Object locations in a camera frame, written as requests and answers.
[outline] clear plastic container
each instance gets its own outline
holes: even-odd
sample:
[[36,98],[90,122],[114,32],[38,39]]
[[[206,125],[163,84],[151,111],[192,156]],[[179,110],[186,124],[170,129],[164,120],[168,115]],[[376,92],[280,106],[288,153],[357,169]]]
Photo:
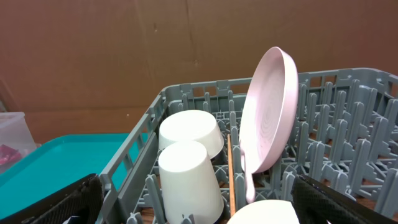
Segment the clear plastic container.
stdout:
[[0,113],[0,174],[36,149],[23,112]]

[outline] white bowl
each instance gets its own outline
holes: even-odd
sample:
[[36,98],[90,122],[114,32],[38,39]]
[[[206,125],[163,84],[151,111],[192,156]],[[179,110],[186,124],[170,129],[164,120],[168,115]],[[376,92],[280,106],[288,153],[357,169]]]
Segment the white bowl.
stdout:
[[202,143],[210,159],[217,156],[224,146],[216,118],[201,110],[186,110],[166,118],[159,129],[159,150],[179,141]]
[[292,203],[283,200],[261,200],[241,208],[228,221],[228,224],[242,223],[299,224],[299,219]]

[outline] plastic dish rack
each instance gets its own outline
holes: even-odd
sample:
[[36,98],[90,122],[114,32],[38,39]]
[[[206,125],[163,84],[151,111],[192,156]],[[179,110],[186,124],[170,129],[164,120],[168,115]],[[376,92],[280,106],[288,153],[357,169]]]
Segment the plastic dish rack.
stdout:
[[[292,200],[295,174],[306,174],[392,218],[398,207],[398,78],[370,68],[300,73],[297,119],[285,150],[267,172],[256,174],[256,200]],[[100,177],[106,196],[98,223],[166,223],[159,175],[159,124],[183,110],[213,114],[224,138],[231,134],[236,208],[246,204],[238,144],[250,78],[164,88]],[[147,141],[142,138],[148,134]],[[129,148],[137,143],[135,164]],[[127,177],[116,189],[112,176],[124,162]],[[229,218],[228,158],[212,161]],[[153,209],[154,218],[145,213]],[[193,216],[182,223],[194,223]]]

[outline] upside-down cup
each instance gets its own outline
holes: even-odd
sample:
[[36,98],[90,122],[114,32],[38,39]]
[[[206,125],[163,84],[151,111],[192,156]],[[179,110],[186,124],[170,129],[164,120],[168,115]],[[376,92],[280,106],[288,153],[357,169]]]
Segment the upside-down cup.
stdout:
[[169,145],[159,156],[159,173],[170,224],[179,224],[189,215],[196,224],[219,219],[224,201],[204,145],[195,141]]
[[217,156],[224,146],[216,118],[201,110],[181,111],[162,122],[159,129],[159,150],[179,141],[202,143],[210,159]]

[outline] brown wall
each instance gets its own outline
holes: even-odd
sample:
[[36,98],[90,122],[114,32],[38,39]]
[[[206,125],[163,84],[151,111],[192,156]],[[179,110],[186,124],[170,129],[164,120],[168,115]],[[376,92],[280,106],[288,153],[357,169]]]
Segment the brown wall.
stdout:
[[396,0],[2,0],[0,97],[44,142],[129,131],[163,87],[250,77],[275,45],[300,72],[398,74],[397,12]]

